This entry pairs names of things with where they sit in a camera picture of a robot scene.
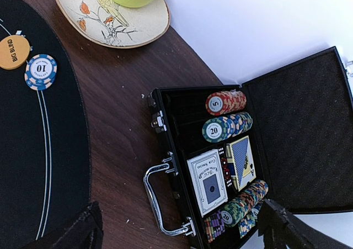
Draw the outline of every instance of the orange flower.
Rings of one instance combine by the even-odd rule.
[[[106,20],[104,21],[105,24],[110,23],[114,20],[113,16],[107,17]]]
[[[83,31],[86,32],[86,21],[83,20],[83,19],[81,19],[81,20],[77,21],[77,23],[78,23],[79,27],[80,27]]]
[[[87,4],[85,4],[83,1],[82,1],[81,5],[79,6],[79,9],[84,14],[90,14],[90,11],[89,11]]]

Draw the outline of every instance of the black object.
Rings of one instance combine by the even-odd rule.
[[[258,215],[265,249],[352,249],[309,227],[273,200],[265,200]]]
[[[247,96],[244,111],[253,117],[253,127],[235,138],[209,143],[201,133],[204,122],[213,118],[206,111],[206,98],[231,89]],[[234,227],[208,243],[186,164],[247,135],[257,178],[268,183],[269,198],[292,213],[353,211],[352,100],[335,47],[242,86],[156,89],[149,107],[180,215],[184,223],[194,223],[196,235],[188,235],[192,247],[240,248],[257,230],[240,239]],[[227,190],[229,200],[237,195]]]
[[[33,47],[29,58],[48,54],[58,67],[43,92],[25,83],[26,63],[0,69],[0,248],[18,249],[89,204],[89,140],[78,84],[55,33],[22,0],[0,0],[0,9],[0,39],[21,30]]]
[[[22,249],[101,249],[103,223],[98,202],[84,208],[71,220]]]

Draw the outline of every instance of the case lid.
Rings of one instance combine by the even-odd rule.
[[[270,196],[294,213],[352,211],[352,100],[336,48],[243,87]]]

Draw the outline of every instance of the bird illustration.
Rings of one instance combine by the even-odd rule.
[[[99,5],[111,16],[113,16],[116,20],[121,23],[124,27],[128,27],[129,23],[126,21],[126,19],[122,16],[122,14],[119,12],[119,5],[116,4],[112,0],[97,0]]]

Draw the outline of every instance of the yellow disc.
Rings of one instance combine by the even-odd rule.
[[[28,58],[30,45],[21,35],[10,35],[0,42],[0,67],[14,70]]]

